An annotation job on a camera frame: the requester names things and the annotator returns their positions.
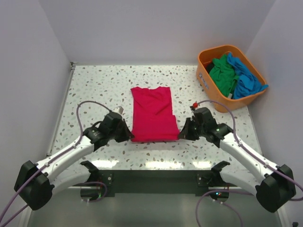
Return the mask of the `red t-shirt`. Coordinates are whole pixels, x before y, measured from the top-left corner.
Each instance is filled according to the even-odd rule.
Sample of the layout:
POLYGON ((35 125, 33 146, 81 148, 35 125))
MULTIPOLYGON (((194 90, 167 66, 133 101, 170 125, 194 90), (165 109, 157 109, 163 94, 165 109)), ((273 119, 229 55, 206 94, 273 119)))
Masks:
POLYGON ((179 129, 173 114, 169 87, 156 89, 134 87, 132 142, 178 140, 179 129))

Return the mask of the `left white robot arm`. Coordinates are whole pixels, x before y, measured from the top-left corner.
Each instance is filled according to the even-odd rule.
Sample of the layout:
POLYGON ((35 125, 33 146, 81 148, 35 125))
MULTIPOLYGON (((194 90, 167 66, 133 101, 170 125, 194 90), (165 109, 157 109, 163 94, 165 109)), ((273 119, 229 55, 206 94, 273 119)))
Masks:
POLYGON ((124 142, 134 138, 122 113, 123 108, 119 106, 106 114, 103 121, 84 130, 80 134, 80 142, 74 141, 66 151, 61 150, 36 164, 25 162, 20 168, 14 190, 20 190, 20 197, 32 210, 42 208, 56 188, 53 181, 69 166, 107 145, 110 140, 124 142))

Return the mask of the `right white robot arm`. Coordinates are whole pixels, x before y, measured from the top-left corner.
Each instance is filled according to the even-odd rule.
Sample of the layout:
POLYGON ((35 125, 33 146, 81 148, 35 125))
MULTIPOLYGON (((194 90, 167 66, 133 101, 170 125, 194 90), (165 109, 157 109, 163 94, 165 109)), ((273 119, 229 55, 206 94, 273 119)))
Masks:
POLYGON ((193 115, 186 119, 178 138, 198 140, 204 137, 208 142, 227 152, 239 161, 254 177, 245 179, 245 174, 237 171, 228 173, 227 162, 215 165, 211 181, 217 186, 231 183, 256 196, 259 204, 274 213, 296 195, 294 175, 287 165, 279 166, 266 159, 239 139, 235 130, 225 123, 217 123, 211 111, 206 108, 190 107, 193 115))

